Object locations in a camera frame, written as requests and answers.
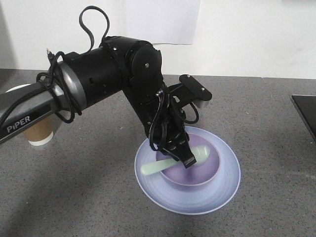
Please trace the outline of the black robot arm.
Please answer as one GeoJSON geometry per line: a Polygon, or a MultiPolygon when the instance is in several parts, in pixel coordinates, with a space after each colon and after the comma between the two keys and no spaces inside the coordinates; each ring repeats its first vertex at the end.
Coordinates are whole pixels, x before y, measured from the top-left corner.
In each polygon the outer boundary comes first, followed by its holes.
{"type": "Polygon", "coordinates": [[[122,91],[144,126],[150,146],[190,167],[196,159],[184,129],[183,107],[196,96],[195,82],[183,76],[166,86],[162,56],[149,42],[106,37],[100,46],[78,54],[49,54],[48,72],[37,81],[0,96],[0,140],[5,142],[51,114],[69,111],[73,122],[86,108],[122,91]]]}

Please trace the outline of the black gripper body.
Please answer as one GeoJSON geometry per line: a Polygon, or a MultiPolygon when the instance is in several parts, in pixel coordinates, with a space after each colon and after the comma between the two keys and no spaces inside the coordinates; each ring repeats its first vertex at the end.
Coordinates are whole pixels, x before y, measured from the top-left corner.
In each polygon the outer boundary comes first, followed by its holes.
{"type": "Polygon", "coordinates": [[[184,139],[189,141],[184,123],[190,121],[182,108],[176,108],[175,101],[179,99],[171,98],[164,83],[151,94],[150,89],[153,87],[140,90],[127,87],[123,92],[144,126],[151,149],[161,152],[165,146],[177,146],[184,139]]]}

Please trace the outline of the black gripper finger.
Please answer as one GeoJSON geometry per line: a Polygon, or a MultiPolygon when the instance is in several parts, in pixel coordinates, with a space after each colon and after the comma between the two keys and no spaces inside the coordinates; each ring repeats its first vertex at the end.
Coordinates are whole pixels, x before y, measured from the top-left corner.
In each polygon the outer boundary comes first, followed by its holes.
{"type": "Polygon", "coordinates": [[[178,158],[183,163],[185,168],[189,168],[197,162],[190,149],[189,141],[187,139],[180,141],[180,143],[177,145],[177,152],[178,158]]]}
{"type": "Polygon", "coordinates": [[[171,156],[174,160],[179,161],[179,152],[178,147],[171,145],[171,146],[165,146],[161,151],[165,156],[171,156]]]}

